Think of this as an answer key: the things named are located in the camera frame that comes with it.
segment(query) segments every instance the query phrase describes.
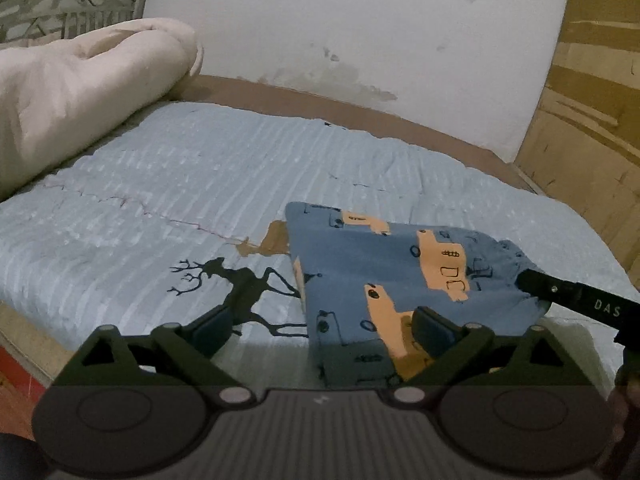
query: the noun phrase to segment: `wooden bed frame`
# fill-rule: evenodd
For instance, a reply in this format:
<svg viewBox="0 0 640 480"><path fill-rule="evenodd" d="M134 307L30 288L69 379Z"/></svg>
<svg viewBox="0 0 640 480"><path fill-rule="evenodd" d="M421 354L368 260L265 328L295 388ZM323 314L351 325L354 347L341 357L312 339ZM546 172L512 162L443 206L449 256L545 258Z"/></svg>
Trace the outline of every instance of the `wooden bed frame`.
<svg viewBox="0 0 640 480"><path fill-rule="evenodd" d="M0 43L46 37L71 39L97 28L142 18L145 2L0 0Z"/></svg>

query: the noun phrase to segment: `hand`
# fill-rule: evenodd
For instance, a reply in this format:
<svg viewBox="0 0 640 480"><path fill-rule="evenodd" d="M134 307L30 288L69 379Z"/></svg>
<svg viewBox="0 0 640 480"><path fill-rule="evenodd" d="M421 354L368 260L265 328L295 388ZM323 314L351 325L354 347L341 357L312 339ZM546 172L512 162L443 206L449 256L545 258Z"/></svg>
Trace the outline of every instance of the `hand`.
<svg viewBox="0 0 640 480"><path fill-rule="evenodd" d="M616 444L622 441L625 436L624 426L629 416L629 408L633 406L640 409L640 376L632 376L627 386L617 386L610 394L607 403L613 412L614 425L611 442L596 463L598 469L604 467Z"/></svg>

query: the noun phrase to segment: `wooden cabinet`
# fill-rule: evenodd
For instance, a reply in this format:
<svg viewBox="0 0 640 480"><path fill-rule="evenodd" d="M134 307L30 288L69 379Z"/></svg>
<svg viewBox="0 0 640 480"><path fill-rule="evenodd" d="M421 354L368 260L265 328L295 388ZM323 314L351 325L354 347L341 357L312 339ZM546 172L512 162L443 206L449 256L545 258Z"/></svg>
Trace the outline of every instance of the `wooden cabinet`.
<svg viewBox="0 0 640 480"><path fill-rule="evenodd" d="M640 287L640 0L567 0L515 164L580 213Z"/></svg>

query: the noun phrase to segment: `circular pad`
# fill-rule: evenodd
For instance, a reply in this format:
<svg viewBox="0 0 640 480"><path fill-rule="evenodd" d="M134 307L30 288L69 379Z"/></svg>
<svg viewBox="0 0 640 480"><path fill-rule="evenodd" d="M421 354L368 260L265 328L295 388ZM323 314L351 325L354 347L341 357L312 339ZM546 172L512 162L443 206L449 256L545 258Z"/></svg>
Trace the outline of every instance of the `circular pad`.
<svg viewBox="0 0 640 480"><path fill-rule="evenodd" d="M243 404L251 397L251 392L242 386L231 386L220 392L220 399L227 404Z"/></svg>
<svg viewBox="0 0 640 480"><path fill-rule="evenodd" d="M591 386L452 387L438 416L458 447L486 466L551 474L591 465L612 428Z"/></svg>
<svg viewBox="0 0 640 480"><path fill-rule="evenodd" d="M180 386L52 386L33 434L59 468L83 477L137 476L176 460L204 430L200 394Z"/></svg>
<svg viewBox="0 0 640 480"><path fill-rule="evenodd" d="M403 386L394 391L394 397L398 402L404 404L417 404L422 402L426 397L424 391L414 386Z"/></svg>

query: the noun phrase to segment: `blue cloth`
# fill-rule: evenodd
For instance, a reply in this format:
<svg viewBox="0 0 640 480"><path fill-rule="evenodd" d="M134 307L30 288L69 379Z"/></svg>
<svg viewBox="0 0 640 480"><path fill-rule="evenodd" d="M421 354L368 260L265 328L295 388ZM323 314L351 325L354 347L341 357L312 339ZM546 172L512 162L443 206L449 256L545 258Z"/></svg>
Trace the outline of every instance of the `blue cloth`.
<svg viewBox="0 0 640 480"><path fill-rule="evenodd" d="M444 329L426 348L412 340L419 306L459 326L478 322L516 336L549 309L516 288L521 271L538 268L508 240L302 202L287 205L286 219L310 346L327 386L397 384L415 373L416 359L424 368L450 348L455 341Z"/></svg>

